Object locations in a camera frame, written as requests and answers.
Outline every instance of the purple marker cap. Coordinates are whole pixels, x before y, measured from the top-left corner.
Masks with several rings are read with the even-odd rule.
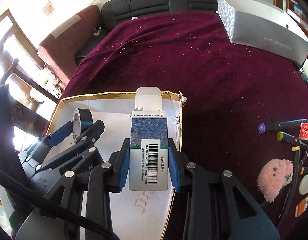
[[[265,133],[265,125],[264,123],[259,125],[259,134]]]

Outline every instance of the leather couch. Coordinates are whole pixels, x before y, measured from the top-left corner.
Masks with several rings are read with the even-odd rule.
[[[119,23],[131,17],[182,11],[217,11],[217,0],[111,0],[91,5],[49,34],[37,53],[67,85],[79,63]],[[102,28],[94,36],[93,28]]]

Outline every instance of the blue leaf pattern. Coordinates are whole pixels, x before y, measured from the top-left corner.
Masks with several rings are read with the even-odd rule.
[[[167,148],[167,118],[132,118],[131,146],[141,147],[142,139],[159,139]]]

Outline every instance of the roll of tape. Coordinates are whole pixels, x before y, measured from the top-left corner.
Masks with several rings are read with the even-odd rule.
[[[92,114],[88,109],[76,108],[73,115],[73,138],[76,143],[78,137],[93,124]]]

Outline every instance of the white cup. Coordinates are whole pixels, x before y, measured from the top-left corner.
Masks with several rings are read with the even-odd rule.
[[[301,195],[308,193],[308,174],[300,182],[299,192]]]

